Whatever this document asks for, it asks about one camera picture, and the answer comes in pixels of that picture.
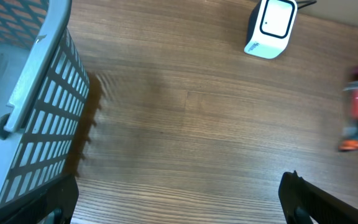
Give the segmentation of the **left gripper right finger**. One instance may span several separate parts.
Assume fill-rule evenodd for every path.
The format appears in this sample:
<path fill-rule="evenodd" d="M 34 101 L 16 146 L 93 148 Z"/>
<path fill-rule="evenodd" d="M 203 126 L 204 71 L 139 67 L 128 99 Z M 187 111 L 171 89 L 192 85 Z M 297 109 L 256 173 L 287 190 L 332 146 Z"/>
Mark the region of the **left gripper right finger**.
<path fill-rule="evenodd" d="M 285 172 L 278 196 L 287 223 L 358 224 L 358 209 L 339 200 L 294 172 Z"/>

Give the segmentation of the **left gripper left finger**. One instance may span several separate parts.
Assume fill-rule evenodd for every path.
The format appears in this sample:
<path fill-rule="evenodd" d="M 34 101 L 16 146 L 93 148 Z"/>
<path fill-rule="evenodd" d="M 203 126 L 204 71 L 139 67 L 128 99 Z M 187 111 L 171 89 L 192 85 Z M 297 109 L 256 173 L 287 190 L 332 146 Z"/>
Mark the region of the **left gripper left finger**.
<path fill-rule="evenodd" d="M 0 208 L 0 223 L 70 223 L 79 197 L 73 174 L 65 174 Z"/>

